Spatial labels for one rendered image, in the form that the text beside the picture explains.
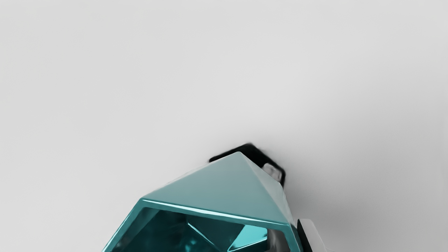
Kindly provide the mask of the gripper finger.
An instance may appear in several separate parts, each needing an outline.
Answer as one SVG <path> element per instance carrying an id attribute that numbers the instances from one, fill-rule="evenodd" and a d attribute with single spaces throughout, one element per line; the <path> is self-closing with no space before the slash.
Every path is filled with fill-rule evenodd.
<path id="1" fill-rule="evenodd" d="M 297 231 L 304 252 L 329 252 L 310 219 L 298 219 Z"/>

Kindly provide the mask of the teal faceted mug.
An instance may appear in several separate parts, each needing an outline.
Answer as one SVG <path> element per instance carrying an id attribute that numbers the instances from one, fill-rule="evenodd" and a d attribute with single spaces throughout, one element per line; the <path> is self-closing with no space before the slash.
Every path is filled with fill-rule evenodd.
<path id="1" fill-rule="evenodd" d="M 240 152 L 143 196 L 102 252 L 304 252 L 282 185 Z"/>

